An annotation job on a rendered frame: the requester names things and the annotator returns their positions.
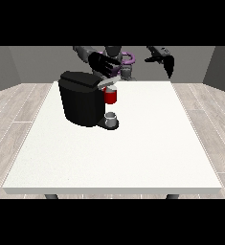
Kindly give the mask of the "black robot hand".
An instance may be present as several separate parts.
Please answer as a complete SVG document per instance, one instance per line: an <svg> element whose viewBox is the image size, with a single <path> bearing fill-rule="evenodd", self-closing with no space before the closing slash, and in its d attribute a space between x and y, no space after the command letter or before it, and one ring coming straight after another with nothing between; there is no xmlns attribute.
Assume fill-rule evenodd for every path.
<svg viewBox="0 0 225 245"><path fill-rule="evenodd" d="M174 70L174 57L173 56L151 56L145 59L145 62L158 62L164 66L165 71L169 78L171 78Z"/></svg>
<svg viewBox="0 0 225 245"><path fill-rule="evenodd" d="M90 67L105 77L109 78L114 65L120 65L118 60L115 60L109 56L104 56L100 53L94 52L88 57L88 63Z"/></svg>

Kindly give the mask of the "pale grey machine lid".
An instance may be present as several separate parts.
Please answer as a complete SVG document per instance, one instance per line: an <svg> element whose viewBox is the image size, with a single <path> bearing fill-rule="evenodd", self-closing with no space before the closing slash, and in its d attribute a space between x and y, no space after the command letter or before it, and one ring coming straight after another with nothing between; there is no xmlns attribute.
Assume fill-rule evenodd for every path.
<svg viewBox="0 0 225 245"><path fill-rule="evenodd" d="M109 86L109 85L113 85L116 82L118 82L121 79L121 76L116 76L113 78L107 78L102 80L99 84L98 84L98 88L102 89L103 87Z"/></svg>

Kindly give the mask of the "red pod holder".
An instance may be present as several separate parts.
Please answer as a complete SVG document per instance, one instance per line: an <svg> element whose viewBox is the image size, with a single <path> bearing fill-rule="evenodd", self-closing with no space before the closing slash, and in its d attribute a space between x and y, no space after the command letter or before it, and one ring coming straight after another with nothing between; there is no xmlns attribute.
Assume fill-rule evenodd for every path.
<svg viewBox="0 0 225 245"><path fill-rule="evenodd" d="M103 89L104 102L107 104L113 104L117 101L117 91L110 91L107 87Z"/></svg>

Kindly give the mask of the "black coffee machine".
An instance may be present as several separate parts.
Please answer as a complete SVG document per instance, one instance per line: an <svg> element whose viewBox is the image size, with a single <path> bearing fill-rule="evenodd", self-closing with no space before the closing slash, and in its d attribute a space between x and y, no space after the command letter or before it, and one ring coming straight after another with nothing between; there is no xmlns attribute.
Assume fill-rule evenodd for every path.
<svg viewBox="0 0 225 245"><path fill-rule="evenodd" d="M114 130L119 127L119 121L113 127L105 125L105 106L103 87L98 84L103 79L88 73L66 71L58 81L59 92L63 105L65 117L71 123L93 127L100 126L107 130ZM113 85L106 86L110 91L116 90Z"/></svg>

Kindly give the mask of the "small grey cup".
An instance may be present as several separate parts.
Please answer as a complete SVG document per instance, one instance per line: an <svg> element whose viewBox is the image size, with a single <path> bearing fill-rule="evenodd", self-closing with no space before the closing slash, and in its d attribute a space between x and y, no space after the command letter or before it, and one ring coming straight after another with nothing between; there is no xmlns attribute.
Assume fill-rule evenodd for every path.
<svg viewBox="0 0 225 245"><path fill-rule="evenodd" d="M104 115L105 125L108 127L113 127L117 123L117 116L114 112L107 112Z"/></svg>

